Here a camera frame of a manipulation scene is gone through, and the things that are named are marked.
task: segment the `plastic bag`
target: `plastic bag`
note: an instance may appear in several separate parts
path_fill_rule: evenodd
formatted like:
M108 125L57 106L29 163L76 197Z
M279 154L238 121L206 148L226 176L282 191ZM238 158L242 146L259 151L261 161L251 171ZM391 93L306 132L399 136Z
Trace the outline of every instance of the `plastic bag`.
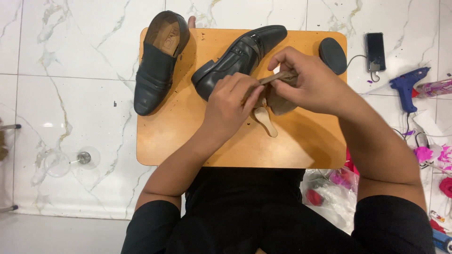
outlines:
M347 167L307 169L301 184L303 204L342 231L351 234L358 182L359 175Z

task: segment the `rubber heel piece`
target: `rubber heel piece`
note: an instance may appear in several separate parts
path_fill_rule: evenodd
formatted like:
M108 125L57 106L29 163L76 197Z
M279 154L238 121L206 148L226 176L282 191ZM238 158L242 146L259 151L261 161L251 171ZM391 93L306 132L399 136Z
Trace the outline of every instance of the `rubber heel piece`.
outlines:
M214 65L215 62L213 60L210 60L203 66L201 66L201 68L199 68L197 71L195 71L191 78L193 85L196 86L197 83L214 67Z

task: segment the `black leather shoe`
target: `black leather shoe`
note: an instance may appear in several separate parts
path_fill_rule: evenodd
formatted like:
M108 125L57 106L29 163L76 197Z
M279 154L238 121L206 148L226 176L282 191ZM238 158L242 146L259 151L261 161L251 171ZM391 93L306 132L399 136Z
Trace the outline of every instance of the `black leather shoe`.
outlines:
M162 11L152 20L143 42L133 100L140 116L151 113L167 95L173 83L174 65L188 39L188 25L181 15Z
M192 76L199 96L208 101L217 81L236 72L249 75L262 58L287 36L284 26L273 25L238 37L218 61L208 61Z

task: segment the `white marble floor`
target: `white marble floor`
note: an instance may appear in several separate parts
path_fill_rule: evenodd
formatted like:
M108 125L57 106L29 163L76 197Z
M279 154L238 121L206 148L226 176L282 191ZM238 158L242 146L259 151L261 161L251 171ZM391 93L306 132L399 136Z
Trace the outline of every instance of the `white marble floor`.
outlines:
M135 155L139 34L165 9L195 15L204 28L282 24L339 31L348 38L349 59L364 53L365 33L383 32L387 71L370 84L364 59L355 59L348 83L358 93L421 66L432 67L425 82L452 73L452 0L0 0L0 117L23 126L7 132L1 206L14 202L27 214L131 218L154 169ZM396 95L383 89L366 100L404 130ZM452 95L416 105L452 133ZM85 146L100 152L96 169L72 168L62 178L45 174L46 157ZM450 202L435 191L443 174L421 174L428 206L443 212Z

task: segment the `orange wooden table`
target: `orange wooden table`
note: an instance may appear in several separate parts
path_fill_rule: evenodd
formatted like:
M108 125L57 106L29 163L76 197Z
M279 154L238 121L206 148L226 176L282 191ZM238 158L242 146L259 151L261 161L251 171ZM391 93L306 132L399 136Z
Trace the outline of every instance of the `orange wooden table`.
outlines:
M140 36L140 59L145 28ZM160 165L199 128L207 102L196 93L192 74L207 61L216 61L230 44L248 30L191 28L190 40L176 63L173 86L163 103L149 116L138 116L137 160L144 165ZM271 56L292 46L318 55L322 39L336 39L347 55L347 40L337 32L288 31L252 73L257 79L271 75ZM347 74L340 78L347 81ZM248 117L240 130L206 163L217 167L340 168L345 162L346 144L337 117L316 114L302 108L270 119L278 131L270 137L263 126Z

